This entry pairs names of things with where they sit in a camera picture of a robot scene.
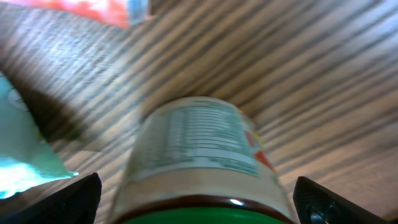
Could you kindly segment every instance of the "green bottle cap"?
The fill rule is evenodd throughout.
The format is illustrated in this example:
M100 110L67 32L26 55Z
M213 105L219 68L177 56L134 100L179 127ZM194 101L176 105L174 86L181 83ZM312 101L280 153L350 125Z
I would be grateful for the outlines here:
M123 224L283 224L261 213L236 208L178 208L149 213Z

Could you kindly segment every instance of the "plastic bag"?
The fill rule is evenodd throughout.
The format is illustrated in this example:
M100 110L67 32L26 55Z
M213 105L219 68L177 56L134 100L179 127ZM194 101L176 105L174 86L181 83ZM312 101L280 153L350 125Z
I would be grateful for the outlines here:
M0 198L75 175L41 137L21 96L0 72Z
M105 24L128 28L149 17L149 0L0 0L72 12Z

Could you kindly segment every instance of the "teal bag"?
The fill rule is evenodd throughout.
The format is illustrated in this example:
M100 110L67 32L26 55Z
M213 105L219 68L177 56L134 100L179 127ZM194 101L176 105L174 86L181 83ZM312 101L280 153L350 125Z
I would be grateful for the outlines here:
M0 198L76 175L53 153L21 96L0 72Z

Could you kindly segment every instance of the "wooden table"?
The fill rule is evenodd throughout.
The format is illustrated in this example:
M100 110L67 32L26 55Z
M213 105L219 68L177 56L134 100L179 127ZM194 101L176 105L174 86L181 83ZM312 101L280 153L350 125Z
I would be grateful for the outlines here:
M289 197L306 175L397 216L397 1L159 0L153 8L155 19L122 30L0 4L1 70L66 166L79 178L99 173L97 223L140 122L197 95L252 118ZM29 205L77 179L19 200Z

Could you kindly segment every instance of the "brown striped surface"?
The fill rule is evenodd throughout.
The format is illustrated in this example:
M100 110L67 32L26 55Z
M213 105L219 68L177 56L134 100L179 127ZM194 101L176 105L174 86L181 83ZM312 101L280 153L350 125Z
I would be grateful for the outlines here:
M139 124L181 96L234 103L292 196L299 175L398 217L398 2L158 0L122 30L0 4L1 70L70 170L111 200ZM35 187L2 210L76 181Z

